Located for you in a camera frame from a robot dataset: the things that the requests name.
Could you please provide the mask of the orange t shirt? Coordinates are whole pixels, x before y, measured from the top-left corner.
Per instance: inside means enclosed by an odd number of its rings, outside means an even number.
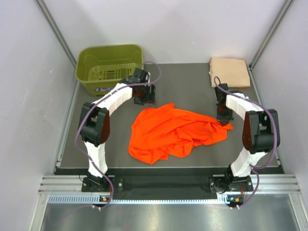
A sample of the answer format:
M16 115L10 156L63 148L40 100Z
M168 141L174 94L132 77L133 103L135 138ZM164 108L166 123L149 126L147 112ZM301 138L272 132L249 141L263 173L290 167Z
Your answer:
M222 125L213 117L168 103L139 113L131 126L128 153L150 165L170 155L184 158L194 147L226 140L230 130L231 124Z

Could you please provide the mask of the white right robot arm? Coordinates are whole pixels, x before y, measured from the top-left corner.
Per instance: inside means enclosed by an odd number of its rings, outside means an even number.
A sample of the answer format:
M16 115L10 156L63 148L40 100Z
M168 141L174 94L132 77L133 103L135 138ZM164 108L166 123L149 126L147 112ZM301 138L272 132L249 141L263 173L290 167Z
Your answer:
M252 167L267 153L275 153L280 145L278 112L266 109L245 97L239 91L230 91L226 83L215 87L217 120L226 126L237 114L243 121L243 148L237 159L228 166L223 180L212 183L213 190L238 191L242 187L252 191L250 174Z

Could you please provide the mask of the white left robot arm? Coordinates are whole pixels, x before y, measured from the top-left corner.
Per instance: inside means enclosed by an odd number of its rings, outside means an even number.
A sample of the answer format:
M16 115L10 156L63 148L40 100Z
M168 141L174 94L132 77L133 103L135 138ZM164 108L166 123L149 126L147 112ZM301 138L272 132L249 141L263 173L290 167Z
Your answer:
M109 93L81 108L79 134L84 142L89 159L89 169L84 183L99 191L109 186L106 177L108 166L105 159L105 144L109 138L110 117L123 103L133 98L135 104L155 103L155 85L150 74L136 68L133 75L121 79Z

